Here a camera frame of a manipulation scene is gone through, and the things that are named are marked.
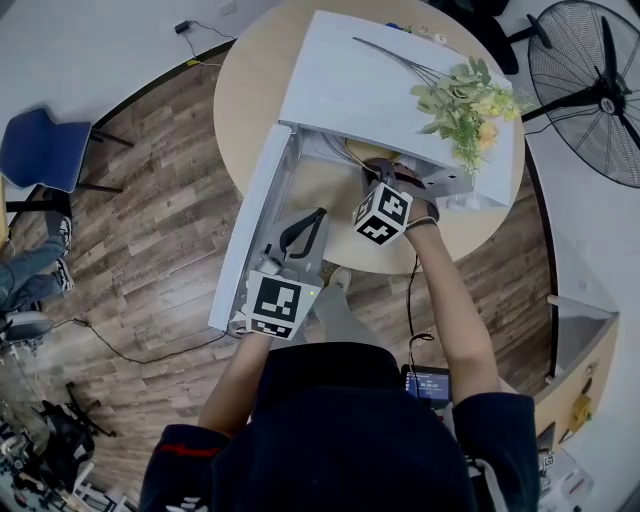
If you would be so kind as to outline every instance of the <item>white wall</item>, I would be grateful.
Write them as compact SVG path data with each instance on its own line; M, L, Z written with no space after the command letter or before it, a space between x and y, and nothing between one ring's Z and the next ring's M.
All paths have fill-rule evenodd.
M527 26L526 13L537 16L553 3L511 0L499 21L511 34ZM640 19L626 0L600 3L640 27ZM514 49L521 71L510 78L516 87L533 92L527 42L517 43ZM525 131L540 129L546 123L543 116L527 123ZM620 310L616 353L600 409L566 444L567 451L596 481L584 510L614 511L640 481L640 190L616 185L597 174L553 128L529 136L528 141L556 241L560 294L607 310L617 305ZM579 240L585 242L584 251L578 249L582 246ZM580 259L591 270L585 270ZM579 284L584 280L588 282L586 291Z
M60 120L97 121L191 56L173 27L197 20L237 36L279 0L17 0L0 19L0 137L9 120L47 104ZM189 32L196 54L227 39ZM28 191L7 190L20 200Z

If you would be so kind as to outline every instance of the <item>black shirt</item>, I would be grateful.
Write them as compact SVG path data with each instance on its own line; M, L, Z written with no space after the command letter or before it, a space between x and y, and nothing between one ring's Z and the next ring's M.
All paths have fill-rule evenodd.
M478 510L464 455L494 468L509 510L537 510L530 397L467 398L454 408L456 441L404 391L384 349L326 343L273 354L259 413L235 439L188 425L165 429L147 468L141 511ZM309 354L313 362L305 361ZM314 368L322 366L326 383L316 381ZM341 377L345 384L337 385Z

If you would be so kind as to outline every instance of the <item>person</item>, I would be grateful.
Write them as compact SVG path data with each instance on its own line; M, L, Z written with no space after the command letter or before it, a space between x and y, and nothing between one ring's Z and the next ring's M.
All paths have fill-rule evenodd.
M64 260L71 248L71 230L71 219L63 217L57 232L40 247L23 251L7 263L0 262L0 311L15 311L73 289L73 278ZM55 272L39 274L54 263Z
M427 217L415 199L410 222ZM405 235L449 366L456 437L351 314L339 268L314 304L330 343L270 350L273 339L246 335L197 426L165 428L141 511L537 510L533 400L500 391L489 333L438 226L418 224Z

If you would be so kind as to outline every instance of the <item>electric fan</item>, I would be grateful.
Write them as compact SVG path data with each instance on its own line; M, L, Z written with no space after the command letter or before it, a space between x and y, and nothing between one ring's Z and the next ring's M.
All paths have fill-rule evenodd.
M533 34L529 68L541 108L590 167L640 188L640 33L601 5L565 1L538 18L551 42Z

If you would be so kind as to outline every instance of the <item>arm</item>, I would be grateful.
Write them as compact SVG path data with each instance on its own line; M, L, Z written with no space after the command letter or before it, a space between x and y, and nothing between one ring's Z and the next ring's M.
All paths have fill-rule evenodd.
M426 213L423 201L417 203L411 217ZM458 269L440 236L437 226L410 229L406 236L413 245L427 280L436 327L449 370L453 401L500 391L498 368L489 332L471 300Z
M273 338L251 333L243 338L209 395L198 426L235 437L247 424Z

